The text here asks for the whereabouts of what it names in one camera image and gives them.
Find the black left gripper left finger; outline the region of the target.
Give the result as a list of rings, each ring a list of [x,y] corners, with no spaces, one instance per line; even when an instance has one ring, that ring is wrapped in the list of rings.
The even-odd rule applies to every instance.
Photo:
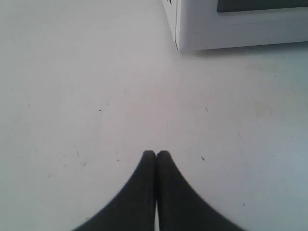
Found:
[[[119,193],[76,231],[153,231],[156,209],[156,155],[144,151]]]

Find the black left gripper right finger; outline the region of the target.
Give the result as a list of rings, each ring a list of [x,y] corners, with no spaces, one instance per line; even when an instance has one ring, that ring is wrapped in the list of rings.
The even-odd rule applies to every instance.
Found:
[[[239,231],[188,184],[168,151],[156,156],[157,206],[161,231]]]

